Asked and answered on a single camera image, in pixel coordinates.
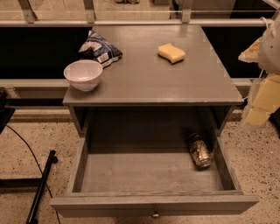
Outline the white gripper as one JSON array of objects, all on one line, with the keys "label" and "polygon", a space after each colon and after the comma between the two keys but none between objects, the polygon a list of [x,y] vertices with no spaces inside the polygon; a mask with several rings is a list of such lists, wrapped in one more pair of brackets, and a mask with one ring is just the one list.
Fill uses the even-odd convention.
[{"label": "white gripper", "polygon": [[238,60],[257,63],[269,74],[258,79],[250,88],[248,104],[243,111],[243,122],[260,127],[280,108],[280,21],[275,20],[249,48],[241,52]]}]

